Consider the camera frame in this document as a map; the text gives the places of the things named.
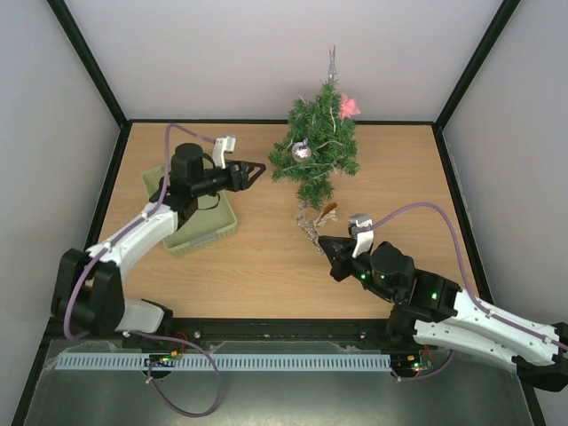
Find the silver bauble ornament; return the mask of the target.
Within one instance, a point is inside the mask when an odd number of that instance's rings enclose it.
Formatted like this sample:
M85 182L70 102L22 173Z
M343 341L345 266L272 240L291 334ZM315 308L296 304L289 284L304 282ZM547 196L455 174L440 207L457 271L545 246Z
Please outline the silver bauble ornament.
M305 138L298 141L291 146L291 155L296 162L307 162L312 157L312 150L309 145L309 140Z

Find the light green plastic basket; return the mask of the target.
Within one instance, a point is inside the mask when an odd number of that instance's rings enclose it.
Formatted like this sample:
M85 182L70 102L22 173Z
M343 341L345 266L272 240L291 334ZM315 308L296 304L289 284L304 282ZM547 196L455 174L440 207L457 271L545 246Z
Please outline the light green plastic basket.
M221 192L201 197L198 210L162 244L174 257L182 257L234 236L237 229L237 217L226 193Z

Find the small green christmas tree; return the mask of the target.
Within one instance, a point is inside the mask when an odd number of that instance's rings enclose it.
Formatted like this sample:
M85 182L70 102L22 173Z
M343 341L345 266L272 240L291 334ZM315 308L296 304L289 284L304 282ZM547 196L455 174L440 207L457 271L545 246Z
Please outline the small green christmas tree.
M296 184L296 198L316 210L333 199L333 173L352 177L359 171L356 122L354 116L345 120L339 117L341 94L336 84L323 83L315 98L295 99L288 112L288 133L273 144L268 154L272 180ZM296 162L291 146L305 138L312 157L307 162Z

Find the pink felt bow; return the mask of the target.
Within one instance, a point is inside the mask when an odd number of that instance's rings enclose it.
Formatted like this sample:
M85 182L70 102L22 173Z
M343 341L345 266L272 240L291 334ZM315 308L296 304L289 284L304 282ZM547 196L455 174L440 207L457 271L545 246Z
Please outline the pink felt bow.
M351 119L355 115L361 114L356 99L349 98L345 93L341 94L339 117L342 120Z

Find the silver star ornament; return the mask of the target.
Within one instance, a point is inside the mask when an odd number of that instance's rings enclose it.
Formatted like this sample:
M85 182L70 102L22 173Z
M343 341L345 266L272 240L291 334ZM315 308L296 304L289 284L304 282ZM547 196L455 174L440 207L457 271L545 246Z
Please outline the silver star ornament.
M336 46L334 45L332 48L329 49L329 66L327 70L327 83L328 84L336 84L337 83L337 69L335 65L335 55L336 55Z

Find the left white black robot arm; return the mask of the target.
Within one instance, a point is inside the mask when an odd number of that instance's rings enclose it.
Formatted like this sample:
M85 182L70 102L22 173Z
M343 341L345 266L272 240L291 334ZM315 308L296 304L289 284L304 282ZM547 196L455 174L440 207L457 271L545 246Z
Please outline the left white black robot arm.
M249 189L265 172L258 162L227 161L233 138L218 138L212 154L184 143L167 152L159 189L128 224L86 250L71 248L60 259L51 312L68 339L113 332L155 333L165 307L129 301L122 284L132 267L156 244L185 225L199 199Z

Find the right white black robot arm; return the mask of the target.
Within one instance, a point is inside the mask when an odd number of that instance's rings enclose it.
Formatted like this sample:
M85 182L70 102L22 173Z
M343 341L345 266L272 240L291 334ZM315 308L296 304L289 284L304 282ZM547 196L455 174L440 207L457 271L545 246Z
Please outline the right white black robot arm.
M353 238L321 236L336 281L358 280L390 303L389 341L458 351L517 375L543 391L567 385L567 326L521 318L470 295L458 283L418 269L388 241L378 247Z

